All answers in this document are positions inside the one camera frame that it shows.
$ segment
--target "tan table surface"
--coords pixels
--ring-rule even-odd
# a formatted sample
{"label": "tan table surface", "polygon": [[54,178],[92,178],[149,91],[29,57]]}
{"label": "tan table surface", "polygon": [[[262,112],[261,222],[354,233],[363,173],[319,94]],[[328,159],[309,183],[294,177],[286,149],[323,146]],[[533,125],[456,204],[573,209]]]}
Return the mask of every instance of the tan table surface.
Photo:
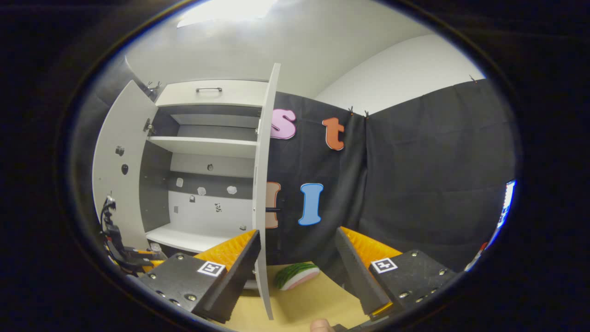
{"label": "tan table surface", "polygon": [[293,289],[278,290],[274,286],[274,276],[285,266],[288,265],[267,267],[274,320],[268,319],[258,291],[245,289],[231,319],[225,324],[214,323],[240,332],[308,332],[309,324],[317,318],[326,318],[330,325],[341,324],[346,328],[369,320],[360,301],[323,272]]}

